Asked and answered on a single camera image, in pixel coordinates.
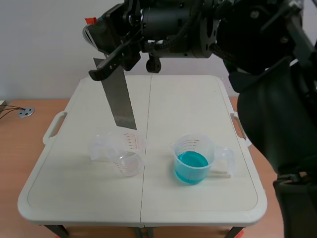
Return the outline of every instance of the red tag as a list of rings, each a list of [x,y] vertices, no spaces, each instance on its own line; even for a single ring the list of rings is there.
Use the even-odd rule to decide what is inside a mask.
[[[241,238],[243,234],[244,234],[244,231],[240,231],[238,235],[236,235],[234,238]]]
[[[87,24],[95,24],[97,22],[96,17],[85,18]]]

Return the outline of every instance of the knife blade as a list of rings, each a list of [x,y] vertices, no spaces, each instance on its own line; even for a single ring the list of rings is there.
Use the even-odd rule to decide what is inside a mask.
[[[94,58],[94,61],[97,66],[103,59]],[[107,79],[102,80],[101,84],[109,102],[115,124],[136,130],[137,126],[123,68],[119,66]]]

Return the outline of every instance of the measuring cup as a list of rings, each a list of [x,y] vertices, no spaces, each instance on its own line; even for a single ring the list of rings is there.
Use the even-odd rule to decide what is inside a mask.
[[[97,135],[90,145],[91,160],[116,164],[123,176],[138,174],[144,166],[145,139],[136,130],[117,127],[107,135]]]
[[[227,161],[227,173],[233,175],[234,153],[227,147],[215,144],[203,134],[186,134],[172,146],[176,175],[184,182],[199,183],[209,173],[214,161]]]

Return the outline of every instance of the blue liquid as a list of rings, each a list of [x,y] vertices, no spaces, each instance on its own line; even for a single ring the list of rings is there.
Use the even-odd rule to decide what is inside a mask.
[[[205,159],[205,157],[194,151],[184,152],[183,154],[180,154],[178,156],[178,159],[184,164],[192,166],[192,167],[199,168],[199,167],[204,167],[208,165],[208,161]],[[202,181],[205,178],[203,170],[204,169],[201,169],[201,171],[198,171],[196,169],[191,169],[180,163],[178,163],[177,167],[175,168],[176,175],[182,181],[187,183],[198,183]]]

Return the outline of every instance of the electrical cable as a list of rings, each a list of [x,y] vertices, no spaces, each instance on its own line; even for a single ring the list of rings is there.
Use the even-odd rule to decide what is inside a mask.
[[[204,2],[203,0],[195,0],[190,17],[188,18],[184,26],[178,31],[178,33],[173,39],[163,40],[161,44],[157,44],[157,41],[153,43],[145,42],[145,48],[148,51],[152,51],[152,50],[160,51],[160,50],[165,50],[174,46],[179,39],[181,39],[188,33],[189,28],[193,25],[193,23],[199,16],[203,2]]]
[[[7,112],[7,113],[4,114],[2,117],[0,117],[0,120],[1,120],[5,115],[7,115],[7,114],[9,114],[10,112],[15,111],[15,110],[20,110],[20,109],[19,109],[19,108],[11,109],[11,111]]]
[[[17,106],[11,106],[11,105],[4,105],[4,106],[5,106],[5,107],[12,107],[12,108],[19,108],[19,109],[25,110],[25,108],[17,107]]]
[[[0,112],[7,111],[7,110],[13,110],[13,109],[25,110],[25,109],[20,109],[20,108],[7,108],[7,109],[0,110]]]
[[[315,6],[317,7],[317,0],[312,0]]]

